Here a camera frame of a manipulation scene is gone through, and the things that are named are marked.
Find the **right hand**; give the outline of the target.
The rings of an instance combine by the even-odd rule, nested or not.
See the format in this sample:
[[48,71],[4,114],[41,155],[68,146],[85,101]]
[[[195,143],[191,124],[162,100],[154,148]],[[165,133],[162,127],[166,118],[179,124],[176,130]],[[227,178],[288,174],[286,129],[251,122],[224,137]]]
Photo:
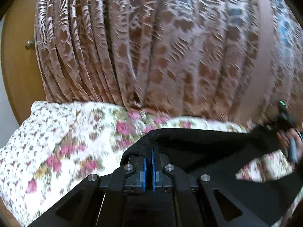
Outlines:
[[287,132],[277,132],[277,137],[280,143],[280,149],[285,152],[286,149],[288,149],[289,144],[290,144],[290,139],[294,138],[295,144],[296,144],[296,149],[297,149],[297,158],[300,160],[302,158],[302,138],[301,136],[297,133],[296,129],[289,129]]

